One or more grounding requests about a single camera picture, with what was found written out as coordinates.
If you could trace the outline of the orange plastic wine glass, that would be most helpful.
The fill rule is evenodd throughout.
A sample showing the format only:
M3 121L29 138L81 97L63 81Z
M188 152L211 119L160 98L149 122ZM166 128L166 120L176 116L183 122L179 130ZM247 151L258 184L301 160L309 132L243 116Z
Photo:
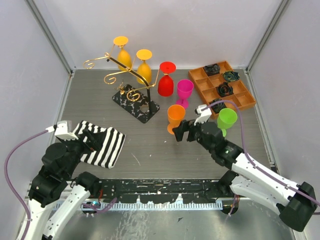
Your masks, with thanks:
M171 105L167 110L168 126L167 131L173 135L173 128L180 125L181 121L184 119L186 110L183 106L179 104Z

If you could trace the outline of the red plastic wine glass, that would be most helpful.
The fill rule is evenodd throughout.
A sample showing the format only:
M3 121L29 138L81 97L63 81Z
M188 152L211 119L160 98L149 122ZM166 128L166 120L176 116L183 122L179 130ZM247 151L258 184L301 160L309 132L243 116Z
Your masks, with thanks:
M162 97L170 97L174 92L174 81L170 74L176 71L176 65L171 61L165 61L160 64L159 70L163 77L158 82L157 92Z

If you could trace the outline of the gold wine glass rack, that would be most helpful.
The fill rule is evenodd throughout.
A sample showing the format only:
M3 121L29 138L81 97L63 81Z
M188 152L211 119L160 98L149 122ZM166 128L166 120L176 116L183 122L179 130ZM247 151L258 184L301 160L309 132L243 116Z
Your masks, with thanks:
M160 105L151 98L151 88L155 87L157 82L151 81L147 83L145 78L137 73L137 69L134 69L135 59L138 59L137 56L131 59L131 68L117 61L117 57L113 57L111 52L105 52L101 57L86 60L83 63L83 67L88 70L92 69L96 61L103 59L107 62L115 63L119 68L119 71L109 73L104 77L103 81L105 84L115 84L117 77L122 74L130 74L136 78L140 87L135 88L130 84L122 82L116 88L117 93L112 97L112 100L141 123L147 123L160 110Z

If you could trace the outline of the yellow plastic wine glass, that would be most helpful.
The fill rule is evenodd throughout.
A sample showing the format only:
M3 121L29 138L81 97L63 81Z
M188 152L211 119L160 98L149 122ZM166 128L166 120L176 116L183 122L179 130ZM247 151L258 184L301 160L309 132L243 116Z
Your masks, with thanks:
M117 55L117 61L126 67L132 67L132 59L130 54L124 49L125 45L128 43L129 39L126 36L117 36L113 40L113 44L120 48Z

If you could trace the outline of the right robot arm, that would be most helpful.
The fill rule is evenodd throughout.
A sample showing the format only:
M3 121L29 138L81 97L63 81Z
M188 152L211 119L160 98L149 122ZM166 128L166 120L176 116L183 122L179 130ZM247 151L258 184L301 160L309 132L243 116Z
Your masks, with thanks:
M298 184L260 164L226 140L214 122L183 120L173 133L178 142L188 133L187 141L199 143L217 164L228 169L219 180L223 196L249 198L275 212L291 229L304 231L318 207L315 190L309 183Z

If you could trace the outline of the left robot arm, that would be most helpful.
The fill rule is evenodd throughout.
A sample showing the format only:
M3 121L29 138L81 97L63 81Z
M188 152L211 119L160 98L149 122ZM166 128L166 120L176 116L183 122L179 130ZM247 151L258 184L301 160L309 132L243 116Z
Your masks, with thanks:
M17 236L19 240L56 240L70 221L73 214L87 198L99 195L99 178L85 171L75 180L67 199L54 215L53 208L68 186L68 181L84 154L102 149L102 134L89 130L83 136L60 139L50 145L42 157L43 166L31 182L29 191L29 213Z

